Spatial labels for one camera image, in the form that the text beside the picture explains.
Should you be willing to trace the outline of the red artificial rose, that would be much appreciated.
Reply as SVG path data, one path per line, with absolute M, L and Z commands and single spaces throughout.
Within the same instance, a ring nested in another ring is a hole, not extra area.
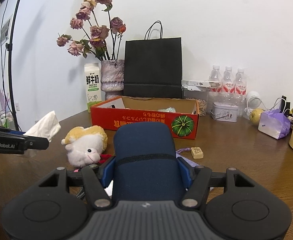
M 111 155 L 111 154 L 101 154 L 100 160 L 97 162 L 97 164 L 101 165 L 101 164 L 105 163 L 106 161 L 108 161 L 108 159 L 110 159 L 111 157 L 113 157 L 113 155 Z

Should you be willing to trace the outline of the white tissue cloth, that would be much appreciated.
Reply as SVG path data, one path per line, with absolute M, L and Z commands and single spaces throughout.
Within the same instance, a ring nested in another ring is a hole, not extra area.
M 24 135 L 32 137 L 46 138 L 49 142 L 60 131 L 61 125 L 57 119 L 55 111 L 47 113 L 34 126 L 28 129 Z

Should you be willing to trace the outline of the purple knit pouch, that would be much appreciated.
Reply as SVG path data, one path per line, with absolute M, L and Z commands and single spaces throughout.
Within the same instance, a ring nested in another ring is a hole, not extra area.
M 184 153 L 184 152 L 190 152 L 191 151 L 191 148 L 180 148 L 178 150 L 176 150 L 176 157 L 181 157 L 182 159 L 184 159 L 190 166 L 192 167 L 196 167 L 198 166 L 198 164 L 184 156 L 182 156 L 181 154 Z

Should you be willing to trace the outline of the sheep plush toy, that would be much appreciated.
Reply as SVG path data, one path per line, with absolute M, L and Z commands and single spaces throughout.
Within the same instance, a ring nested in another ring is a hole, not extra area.
M 107 148 L 107 142 L 107 134 L 97 125 L 88 128 L 74 127 L 61 140 L 67 151 L 68 161 L 75 168 L 97 164 L 100 155 Z

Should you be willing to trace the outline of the navy zipper case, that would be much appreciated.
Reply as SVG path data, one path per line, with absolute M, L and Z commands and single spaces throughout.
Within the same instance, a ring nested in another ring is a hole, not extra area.
M 115 201 L 179 201 L 186 190 L 170 129 L 160 122 L 124 125 L 113 138 Z

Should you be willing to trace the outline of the iridescent plastic wrap ball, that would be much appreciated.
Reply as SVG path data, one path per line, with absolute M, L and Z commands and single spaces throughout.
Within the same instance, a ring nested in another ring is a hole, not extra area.
M 165 112 L 165 113 L 176 113 L 176 109 L 174 107 L 168 107 L 165 109 L 159 109 L 159 112 Z

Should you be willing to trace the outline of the lavender tin box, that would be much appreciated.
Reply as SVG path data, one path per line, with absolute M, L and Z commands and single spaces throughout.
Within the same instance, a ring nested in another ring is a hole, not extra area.
M 239 107 L 223 102 L 214 102 L 210 111 L 211 117 L 216 121 L 236 122 L 239 113 Z

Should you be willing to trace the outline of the white green milk carton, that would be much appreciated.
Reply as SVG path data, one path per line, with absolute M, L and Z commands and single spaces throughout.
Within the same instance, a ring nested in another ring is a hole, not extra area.
M 102 102 L 101 74 L 98 63 L 87 63 L 84 66 L 86 78 L 87 109 L 91 112 L 91 106 Z

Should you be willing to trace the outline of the purple tissue pack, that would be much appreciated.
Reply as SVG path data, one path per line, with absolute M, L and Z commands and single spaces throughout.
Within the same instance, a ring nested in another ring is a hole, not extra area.
M 286 137 L 291 128 L 290 120 L 280 112 L 280 109 L 261 113 L 258 130 L 274 139 Z

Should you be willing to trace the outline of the small white round device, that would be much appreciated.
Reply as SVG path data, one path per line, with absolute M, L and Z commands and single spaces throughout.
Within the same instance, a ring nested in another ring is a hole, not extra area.
M 257 109 L 261 105 L 260 94 L 256 91 L 250 91 L 246 95 L 245 108 L 243 117 L 249 120 L 249 116 L 254 109 Z

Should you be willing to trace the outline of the right water bottle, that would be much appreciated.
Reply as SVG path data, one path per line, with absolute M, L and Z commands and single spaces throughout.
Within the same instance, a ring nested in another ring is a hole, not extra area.
M 245 69 L 239 68 L 235 75 L 235 98 L 236 105 L 239 108 L 238 116 L 243 116 L 245 97 L 247 92 L 247 78 L 245 76 Z

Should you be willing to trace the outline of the black charger adapter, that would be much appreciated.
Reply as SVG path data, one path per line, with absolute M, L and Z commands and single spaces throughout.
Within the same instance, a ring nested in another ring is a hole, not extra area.
M 291 111 L 291 103 L 287 101 L 287 97 L 285 95 L 281 96 L 281 106 L 280 111 L 285 115 L 286 117 L 290 116 Z

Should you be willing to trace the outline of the black paper bag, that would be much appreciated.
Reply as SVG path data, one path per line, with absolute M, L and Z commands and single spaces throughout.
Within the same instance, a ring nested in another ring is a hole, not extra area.
M 182 98 L 182 39 L 164 38 L 163 28 L 151 39 L 125 43 L 124 95 L 140 98 Z

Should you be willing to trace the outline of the dried rose bouquet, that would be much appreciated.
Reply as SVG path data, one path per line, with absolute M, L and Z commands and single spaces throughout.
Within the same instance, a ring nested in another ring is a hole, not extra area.
M 107 24 L 99 24 L 95 9 L 98 5 L 105 6 Z M 84 32 L 83 38 L 77 40 L 71 35 L 59 35 L 56 44 L 58 47 L 67 46 L 67 52 L 73 56 L 86 58 L 93 54 L 99 61 L 117 60 L 126 24 L 119 17 L 111 17 L 113 0 L 83 0 L 80 9 L 71 18 L 69 25 L 73 30 Z

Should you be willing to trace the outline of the black light stand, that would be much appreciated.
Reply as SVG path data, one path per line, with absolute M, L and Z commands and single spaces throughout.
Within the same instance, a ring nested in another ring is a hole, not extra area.
M 14 13 L 12 16 L 12 21 L 11 21 L 9 42 L 5 45 L 6 50 L 8 52 L 8 86 L 9 86 L 9 96 L 10 96 L 10 103 L 11 103 L 11 106 L 9 108 L 10 108 L 10 112 L 12 114 L 14 128 L 17 131 L 20 131 L 21 128 L 18 124 L 16 108 L 15 108 L 15 101 L 14 101 L 14 91 L 13 91 L 13 83 L 12 83 L 12 50 L 13 50 L 14 30 L 15 30 L 16 18 L 17 18 L 17 13 L 18 13 L 18 8 L 19 8 L 20 2 L 21 2 L 21 0 L 17 0 L 17 2 L 16 2 Z

